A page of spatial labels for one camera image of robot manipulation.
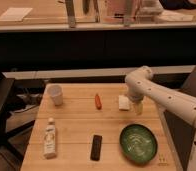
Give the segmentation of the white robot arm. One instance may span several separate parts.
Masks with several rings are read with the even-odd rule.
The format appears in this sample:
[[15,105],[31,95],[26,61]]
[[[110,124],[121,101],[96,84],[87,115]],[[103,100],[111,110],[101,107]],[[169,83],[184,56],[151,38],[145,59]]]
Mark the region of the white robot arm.
[[[147,96],[196,128],[196,97],[156,84],[152,78],[153,71],[148,66],[128,73],[125,76],[128,98],[140,103]],[[196,171],[196,132],[187,171]]]

